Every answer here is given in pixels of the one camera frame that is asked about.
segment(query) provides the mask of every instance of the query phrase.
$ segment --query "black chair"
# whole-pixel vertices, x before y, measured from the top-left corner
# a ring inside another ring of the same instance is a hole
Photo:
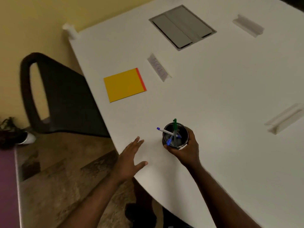
[[[37,63],[50,118],[41,121],[32,96],[30,66]],[[21,93],[31,127],[37,133],[70,132],[110,137],[85,78],[42,53],[26,56],[20,67]]]

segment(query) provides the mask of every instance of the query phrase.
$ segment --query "person's left hand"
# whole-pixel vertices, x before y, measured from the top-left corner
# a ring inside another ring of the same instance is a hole
[[[139,137],[137,137],[133,142],[127,145],[119,155],[118,161],[111,173],[112,177],[115,178],[119,184],[133,178],[137,172],[148,164],[148,162],[142,161],[139,164],[134,165],[135,154],[143,142],[144,140],[139,141]]]

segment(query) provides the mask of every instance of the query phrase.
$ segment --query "white plant pot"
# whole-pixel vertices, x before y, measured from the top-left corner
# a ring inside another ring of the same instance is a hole
[[[26,133],[27,133],[26,139],[23,142],[18,143],[18,145],[32,144],[36,141],[35,135],[33,135],[33,134],[31,134],[30,132],[27,132],[27,131],[26,131]]]

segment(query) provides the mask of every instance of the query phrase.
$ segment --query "yellow notepad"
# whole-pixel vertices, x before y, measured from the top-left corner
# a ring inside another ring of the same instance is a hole
[[[103,80],[110,102],[139,94],[147,90],[138,68],[105,77]]]

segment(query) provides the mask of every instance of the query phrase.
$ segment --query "hand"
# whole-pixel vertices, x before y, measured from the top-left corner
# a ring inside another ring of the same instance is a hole
[[[199,160],[199,144],[195,140],[194,133],[186,127],[189,133],[188,144],[181,150],[173,149],[170,146],[164,145],[165,149],[172,153],[178,160],[188,169],[200,166]]]
[[[134,177],[134,175],[144,168],[148,162],[142,161],[134,165],[134,157],[139,147],[143,144],[144,140],[139,141],[137,137],[134,142],[131,142],[119,155],[111,175],[118,181],[119,184]]]

